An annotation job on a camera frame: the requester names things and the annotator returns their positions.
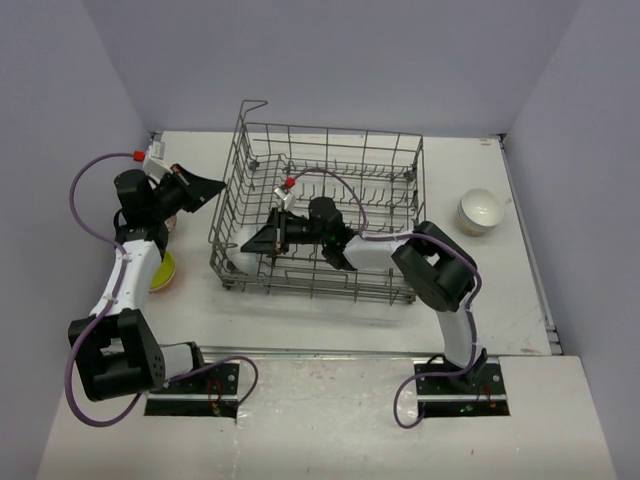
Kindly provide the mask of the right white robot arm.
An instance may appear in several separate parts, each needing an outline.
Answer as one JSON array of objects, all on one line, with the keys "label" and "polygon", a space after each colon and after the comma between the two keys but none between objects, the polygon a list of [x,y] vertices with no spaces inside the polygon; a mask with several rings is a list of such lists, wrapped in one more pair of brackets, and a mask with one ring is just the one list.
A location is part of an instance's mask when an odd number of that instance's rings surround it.
[{"label": "right white robot arm", "polygon": [[336,270],[399,271],[416,297],[436,312],[445,364],[438,375],[459,393],[481,382],[487,353],[478,341],[472,305],[482,280],[471,256],[437,225],[424,221],[410,231],[366,235],[347,226],[333,199],[317,197],[306,217],[273,208],[266,224],[240,242],[240,251],[275,257],[292,245],[319,245]]}]

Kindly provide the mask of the white bowl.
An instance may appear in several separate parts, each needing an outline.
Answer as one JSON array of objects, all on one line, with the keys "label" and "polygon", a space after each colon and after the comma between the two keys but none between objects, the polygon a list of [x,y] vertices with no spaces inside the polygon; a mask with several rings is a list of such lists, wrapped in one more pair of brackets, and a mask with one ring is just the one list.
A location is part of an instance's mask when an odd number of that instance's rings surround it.
[{"label": "white bowl", "polygon": [[246,275],[256,275],[259,269],[259,260],[256,254],[235,252],[228,255],[234,268]]},{"label": "white bowl", "polygon": [[503,203],[492,192],[482,188],[467,191],[459,200],[458,212],[474,223],[492,229],[504,219]]}]

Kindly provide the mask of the beige ceramic bowl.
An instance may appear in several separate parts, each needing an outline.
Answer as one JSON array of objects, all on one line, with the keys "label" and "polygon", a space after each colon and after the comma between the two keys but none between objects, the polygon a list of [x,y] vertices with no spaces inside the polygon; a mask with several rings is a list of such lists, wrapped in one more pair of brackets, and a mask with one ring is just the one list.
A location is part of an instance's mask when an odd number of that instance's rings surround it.
[{"label": "beige ceramic bowl", "polygon": [[484,227],[474,223],[460,212],[456,213],[456,223],[459,230],[468,236],[484,236],[492,230],[491,227]]}]

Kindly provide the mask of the yellow-green bowl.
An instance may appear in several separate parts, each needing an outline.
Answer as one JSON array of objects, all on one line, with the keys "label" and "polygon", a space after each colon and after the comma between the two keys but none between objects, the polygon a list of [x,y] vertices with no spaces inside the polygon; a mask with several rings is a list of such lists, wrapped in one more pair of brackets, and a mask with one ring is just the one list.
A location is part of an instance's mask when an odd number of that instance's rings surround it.
[{"label": "yellow-green bowl", "polygon": [[150,291],[155,292],[167,287],[171,283],[175,272],[175,258],[171,252],[166,251],[160,266],[152,277]]}]

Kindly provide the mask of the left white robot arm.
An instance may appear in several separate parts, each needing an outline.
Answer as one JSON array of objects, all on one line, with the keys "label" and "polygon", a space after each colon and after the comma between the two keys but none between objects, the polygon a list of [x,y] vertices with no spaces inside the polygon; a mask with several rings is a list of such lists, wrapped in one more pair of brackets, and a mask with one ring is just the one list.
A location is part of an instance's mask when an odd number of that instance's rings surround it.
[{"label": "left white robot arm", "polygon": [[220,194],[225,183],[174,164],[154,182],[141,169],[114,180],[124,222],[111,242],[115,264],[102,298],[85,319],[72,322],[68,338],[84,392],[91,401],[142,394],[172,377],[187,393],[201,390],[207,367],[198,362],[193,343],[161,347],[143,309],[154,275],[164,260],[169,232],[166,220],[193,213]]}]

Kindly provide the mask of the grey wire dish rack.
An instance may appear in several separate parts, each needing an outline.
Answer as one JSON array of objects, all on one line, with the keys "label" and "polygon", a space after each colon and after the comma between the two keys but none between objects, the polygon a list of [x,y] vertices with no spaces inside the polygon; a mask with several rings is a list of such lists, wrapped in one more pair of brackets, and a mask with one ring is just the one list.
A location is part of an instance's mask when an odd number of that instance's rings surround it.
[{"label": "grey wire dish rack", "polygon": [[254,120],[264,100],[242,102],[211,222],[209,264],[228,290],[282,289],[310,297],[344,295],[353,300],[412,303],[411,287],[395,269],[336,270],[319,245],[292,245],[275,257],[257,254],[256,275],[236,270],[228,255],[241,252],[281,209],[274,189],[296,179],[290,211],[308,215],[311,200],[334,200],[348,227],[366,235],[404,232],[426,218],[424,138],[420,134],[350,130]]}]

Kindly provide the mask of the brown patterned bowl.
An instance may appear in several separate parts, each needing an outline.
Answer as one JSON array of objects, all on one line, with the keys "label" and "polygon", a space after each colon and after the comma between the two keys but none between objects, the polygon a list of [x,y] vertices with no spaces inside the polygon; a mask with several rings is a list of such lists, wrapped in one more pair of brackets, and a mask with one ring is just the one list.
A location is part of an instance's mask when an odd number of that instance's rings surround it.
[{"label": "brown patterned bowl", "polygon": [[167,231],[168,231],[169,233],[171,233],[171,232],[176,228],[176,225],[177,225],[177,216],[176,216],[176,215],[173,215],[173,216],[171,216],[170,218],[168,218],[168,219],[165,221],[165,225],[166,225]]}]

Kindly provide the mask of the white bowl front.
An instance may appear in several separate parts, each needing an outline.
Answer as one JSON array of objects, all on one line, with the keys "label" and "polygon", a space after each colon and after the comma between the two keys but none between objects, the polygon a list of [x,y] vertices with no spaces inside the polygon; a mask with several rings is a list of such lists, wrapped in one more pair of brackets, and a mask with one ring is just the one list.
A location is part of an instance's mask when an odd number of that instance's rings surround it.
[{"label": "white bowl front", "polygon": [[234,268],[246,275],[256,275],[259,269],[259,260],[256,254],[235,252],[228,255]]}]

